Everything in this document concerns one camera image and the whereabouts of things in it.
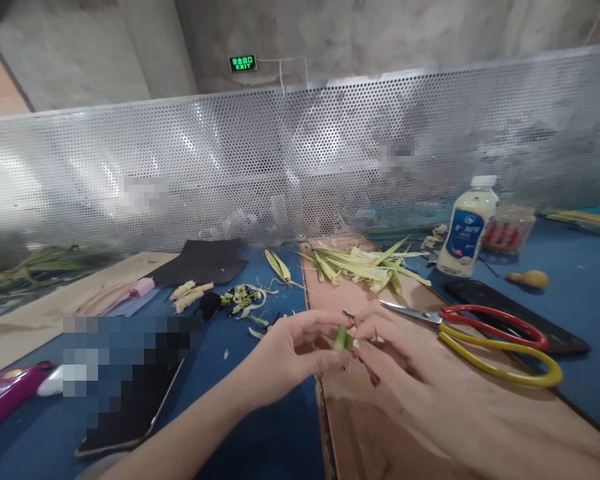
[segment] bottle cap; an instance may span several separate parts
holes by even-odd
[[[497,175],[479,175],[471,180],[471,186],[490,188],[495,185],[496,180],[498,180]]]

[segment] bottle label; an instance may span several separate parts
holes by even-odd
[[[470,264],[479,249],[478,242],[484,228],[482,216],[469,210],[456,209],[447,242],[449,254],[457,258],[461,265]]]

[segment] exit sign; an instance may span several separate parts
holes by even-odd
[[[229,66],[232,73],[238,73],[248,70],[258,70],[255,62],[255,55],[245,55],[243,57],[229,57]]]

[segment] scissor handle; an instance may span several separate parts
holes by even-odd
[[[498,377],[504,380],[520,383],[529,387],[538,388],[549,388],[554,387],[558,383],[562,382],[563,374],[560,365],[553,360],[546,353],[542,353],[540,350],[525,347],[524,345],[517,345],[515,343],[503,342],[498,340],[488,340],[472,337],[466,335],[458,330],[452,329],[450,326],[442,324],[440,325],[440,332],[438,334],[440,338],[450,346],[458,355],[462,356],[465,360],[470,362],[473,366],[478,367],[480,370]],[[482,359],[476,357],[474,354],[469,352],[466,348],[460,345],[454,338],[462,340],[467,343],[474,345],[480,345],[482,347],[496,348],[500,350],[510,350],[518,353],[526,353],[532,357],[537,358],[547,366],[548,372],[544,375],[522,375],[520,373],[508,372],[500,370],[493,365],[484,362]]]
[[[489,315],[493,315],[494,317],[506,320],[528,333],[533,338],[533,341],[516,337],[514,335],[511,335],[510,333],[504,332],[496,327],[492,327],[491,325],[481,322],[480,320],[460,315],[459,312],[463,311],[488,313]],[[514,317],[513,315],[510,315],[500,310],[492,309],[489,307],[483,307],[482,305],[452,305],[450,307],[444,307],[442,310],[440,310],[440,316],[449,321],[465,323],[478,330],[486,331],[496,337],[502,338],[502,340],[517,343],[518,345],[524,345],[525,347],[529,347],[536,350],[546,350],[547,348],[549,348],[549,340],[547,340],[544,333],[542,333],[534,326],[528,324],[524,320],[520,320],[518,317]]]

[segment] plastic bottle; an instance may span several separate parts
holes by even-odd
[[[471,189],[455,201],[449,235],[438,257],[438,271],[462,278],[473,274],[482,236],[499,200],[491,189],[496,179],[495,175],[474,177]]]

